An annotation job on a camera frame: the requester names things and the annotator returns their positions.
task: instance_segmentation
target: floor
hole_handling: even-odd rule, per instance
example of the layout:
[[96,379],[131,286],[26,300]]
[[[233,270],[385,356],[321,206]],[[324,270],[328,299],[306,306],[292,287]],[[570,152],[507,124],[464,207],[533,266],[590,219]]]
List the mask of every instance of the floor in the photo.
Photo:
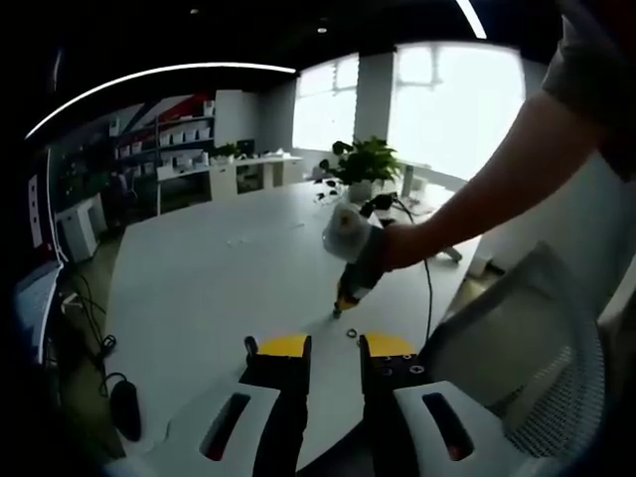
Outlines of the floor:
[[[110,279],[122,237],[123,235],[120,234],[104,239],[94,257],[79,266],[79,272],[89,283],[91,299],[106,311]],[[479,278],[467,277],[450,306],[449,316],[483,293],[499,276],[500,274],[487,270]],[[81,295],[89,296],[88,290],[80,279],[61,285],[63,291],[69,291],[72,287]],[[95,308],[93,316],[100,332],[103,333],[104,314]],[[87,344],[96,351],[95,339],[92,338],[83,310],[79,307],[70,308],[69,318],[71,323],[83,332]],[[61,401],[68,419],[87,436],[86,445],[89,450],[97,459],[107,462],[124,454],[118,434],[110,420],[107,398],[101,396],[98,391],[101,381],[102,374],[88,360],[83,360],[61,383]],[[353,458],[348,461],[352,465],[351,471],[345,465],[336,473],[330,471],[331,475],[354,475],[351,473],[353,469],[359,472],[361,469],[370,468],[370,454],[365,447],[356,443],[352,449],[347,450],[349,457]],[[325,465],[327,464],[308,469],[303,475],[325,475]]]

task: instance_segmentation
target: window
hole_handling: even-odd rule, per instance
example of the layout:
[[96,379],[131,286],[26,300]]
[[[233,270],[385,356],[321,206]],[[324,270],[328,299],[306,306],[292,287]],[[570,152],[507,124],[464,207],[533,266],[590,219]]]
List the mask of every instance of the window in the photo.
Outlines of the window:
[[336,141],[351,141],[357,86],[358,55],[302,72],[296,83],[293,147],[330,151]]
[[404,161],[468,180],[500,144],[525,95],[513,50],[459,43],[400,47],[389,144]]

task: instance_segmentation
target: white wall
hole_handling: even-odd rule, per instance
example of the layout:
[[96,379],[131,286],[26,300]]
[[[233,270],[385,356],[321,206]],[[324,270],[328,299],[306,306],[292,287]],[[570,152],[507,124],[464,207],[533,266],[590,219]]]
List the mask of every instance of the white wall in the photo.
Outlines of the white wall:
[[215,145],[256,139],[258,98],[239,89],[220,89],[215,104]]
[[[392,54],[361,58],[355,134],[387,137],[393,83]],[[527,94],[537,91],[547,67],[523,61]],[[291,146],[295,80],[261,98],[259,141]],[[307,172],[328,152],[293,152]],[[503,269],[514,266],[537,241],[550,244],[600,312],[636,251],[636,184],[623,184],[594,154],[557,193],[522,216],[484,235],[478,254]]]

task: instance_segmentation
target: desk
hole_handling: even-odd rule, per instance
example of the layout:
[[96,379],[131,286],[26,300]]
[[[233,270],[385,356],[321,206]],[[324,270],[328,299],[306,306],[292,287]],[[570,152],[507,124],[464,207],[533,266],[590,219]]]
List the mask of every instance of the desk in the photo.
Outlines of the desk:
[[[142,439],[122,438],[128,455],[163,440],[184,404],[241,369],[245,336],[262,342],[306,332],[313,343],[302,468],[362,419],[360,351],[347,330],[386,332],[422,346],[428,307],[423,264],[388,273],[360,306],[331,318],[345,264],[323,248],[334,205],[315,199],[326,190],[310,183],[262,190],[126,229],[105,328],[117,338],[108,372],[125,373],[138,390]],[[464,256],[459,264],[444,255],[429,261],[433,327],[478,241],[458,246]]]
[[179,179],[193,174],[210,175],[211,199],[227,199],[235,196],[237,191],[237,167],[263,166],[263,189],[286,186],[302,182],[303,164],[301,157],[268,156],[256,159],[235,160],[229,163],[217,162],[210,166],[196,167],[185,172],[176,173],[170,167],[157,169],[157,216],[161,215],[161,183],[171,179]]
[[99,244],[99,234],[107,229],[100,193],[57,213],[56,224],[62,224],[73,262],[91,258]]

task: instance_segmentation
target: curved light strip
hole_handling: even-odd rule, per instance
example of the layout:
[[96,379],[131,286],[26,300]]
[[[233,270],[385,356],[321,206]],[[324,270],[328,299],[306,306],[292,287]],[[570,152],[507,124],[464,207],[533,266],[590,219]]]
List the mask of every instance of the curved light strip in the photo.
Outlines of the curved light strip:
[[466,17],[466,20],[468,20],[468,23],[470,23],[470,27],[473,29],[473,33],[475,34],[475,36],[477,38],[481,38],[482,40],[485,40],[486,37],[486,31],[484,30],[484,27],[481,25],[481,22],[479,21],[479,17],[477,16],[477,13],[475,13],[475,9],[473,8],[473,5],[470,3],[470,0],[455,0],[457,2],[457,5],[459,5],[459,8],[461,8],[461,11],[464,13],[464,17]]
[[70,101],[64,103],[63,105],[58,107],[55,111],[53,111],[51,114],[49,114],[47,117],[45,117],[43,120],[41,120],[38,124],[36,124],[36,126],[33,129],[31,129],[31,131],[29,131],[29,133],[25,136],[25,139],[29,139],[29,137],[31,137],[33,133],[36,132],[38,129],[40,129],[47,121],[51,120],[51,118],[53,118],[55,115],[60,114],[67,107],[71,106],[72,104],[75,104],[76,102],[80,101],[81,99],[84,99],[87,96],[90,96],[91,94],[95,92],[101,91],[102,89],[106,89],[109,86],[113,86],[115,84],[119,84],[121,82],[128,81],[128,80],[134,80],[135,78],[141,78],[141,77],[146,77],[148,75],[154,75],[155,73],[174,72],[177,70],[191,70],[194,68],[247,68],[247,69],[253,69],[253,70],[269,70],[271,72],[281,72],[281,73],[290,73],[290,74],[296,73],[296,70],[293,68],[273,67],[271,65],[259,65],[256,63],[235,63],[235,62],[189,63],[186,65],[174,65],[172,67],[154,68],[152,70],[146,70],[145,72],[133,73],[132,75],[127,75],[125,77],[113,79],[112,81],[105,82],[104,84],[100,84],[99,86],[96,86],[93,89],[89,89],[88,91],[83,92],[79,96],[76,96]]

